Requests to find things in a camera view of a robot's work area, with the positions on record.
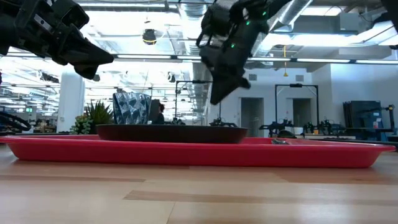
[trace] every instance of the metal frame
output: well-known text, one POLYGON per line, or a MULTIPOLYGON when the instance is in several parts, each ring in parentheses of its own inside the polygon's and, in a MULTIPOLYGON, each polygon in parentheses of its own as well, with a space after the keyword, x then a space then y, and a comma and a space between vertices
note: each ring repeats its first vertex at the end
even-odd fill
POLYGON ((192 81, 175 81, 175 113, 174 117, 177 117, 177 97, 178 97, 178 84, 179 83, 192 83, 192 84, 206 84, 206 83, 213 83, 212 81, 203 81, 203 80, 192 80, 192 81))
POLYGON ((278 87, 279 86, 286 86, 289 88, 302 88, 302 87, 307 87, 312 93, 314 93, 310 87, 315 88, 315 96, 317 97, 317 126, 320 124, 319 123, 319 87, 318 85, 303 85, 303 84, 276 84, 275 85, 275 121, 278 122, 278 87))

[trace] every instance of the doorway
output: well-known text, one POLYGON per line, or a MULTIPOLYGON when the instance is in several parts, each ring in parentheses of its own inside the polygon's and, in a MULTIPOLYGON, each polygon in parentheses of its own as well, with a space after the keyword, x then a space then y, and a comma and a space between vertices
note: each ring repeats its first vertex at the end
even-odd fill
POLYGON ((293 124, 295 127, 303 127, 312 122, 311 99, 293 99, 293 124))
POLYGON ((241 98, 241 127, 247 128, 246 137, 263 137, 259 130, 264 124, 264 99, 241 98))

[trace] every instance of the person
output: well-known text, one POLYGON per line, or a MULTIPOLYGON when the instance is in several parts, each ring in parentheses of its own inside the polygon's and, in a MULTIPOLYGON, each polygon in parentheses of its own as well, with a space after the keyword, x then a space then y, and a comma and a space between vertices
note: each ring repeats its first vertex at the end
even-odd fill
POLYGON ((152 124, 164 124, 163 111, 164 111, 164 105, 159 104, 159 114, 157 115, 156 120, 152 122, 152 124))

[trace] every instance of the desk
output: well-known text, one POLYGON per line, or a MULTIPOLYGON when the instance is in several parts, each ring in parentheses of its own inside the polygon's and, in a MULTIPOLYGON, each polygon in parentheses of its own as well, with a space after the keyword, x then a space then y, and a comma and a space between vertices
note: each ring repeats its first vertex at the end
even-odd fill
POLYGON ((398 154, 370 169, 18 161, 0 149, 3 224, 365 223, 398 220, 398 154))

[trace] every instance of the ceiling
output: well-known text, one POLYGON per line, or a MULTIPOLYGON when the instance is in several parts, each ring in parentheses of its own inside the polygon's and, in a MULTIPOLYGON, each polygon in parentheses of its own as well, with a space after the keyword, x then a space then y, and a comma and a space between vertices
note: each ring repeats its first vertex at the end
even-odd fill
MULTIPOLYGON (((186 0, 182 2, 201 2, 205 0, 186 0)), ((169 1, 120 1, 120 0, 85 0, 78 1, 90 17, 90 22, 82 28, 82 34, 92 43, 112 54, 139 55, 195 55, 195 39, 201 32, 200 14, 205 11, 204 4, 175 4, 169 1), (157 42, 147 45, 142 41, 145 29, 155 29, 157 42)), ((314 0, 302 13, 304 16, 336 17, 343 10, 352 12, 372 11, 379 7, 378 0, 339 1, 314 0)), ((337 58, 344 57, 344 47, 317 47, 296 45, 294 42, 283 45, 271 43, 269 55, 274 57, 311 57, 337 58)), ((388 47, 377 46, 373 52, 384 52, 388 47)), ((18 49, 10 52, 21 53, 18 49)), ((372 58, 383 58, 383 54, 374 54, 372 58)), ((269 67, 282 68, 284 63, 274 63, 269 67)), ((313 64, 295 63, 288 67, 300 67, 311 70, 313 64)), ((15 110, 12 105, 36 105, 40 112, 55 115, 59 99, 59 84, 44 81, 43 73, 62 81, 63 67, 50 59, 27 57, 3 57, 0 60, 3 85, 1 88, 0 106, 15 110)), ((117 60, 112 64, 99 67, 97 74, 101 80, 86 80, 86 103, 91 100, 103 100, 111 103, 115 87, 125 91, 138 91, 152 95, 165 104, 165 117, 171 119, 175 110, 175 83, 170 83, 168 76, 176 80, 208 80, 210 76, 205 67, 191 62, 143 62, 142 60, 117 60)), ((200 119, 207 102, 208 85, 180 83, 181 94, 177 97, 178 115, 183 119, 200 119)))

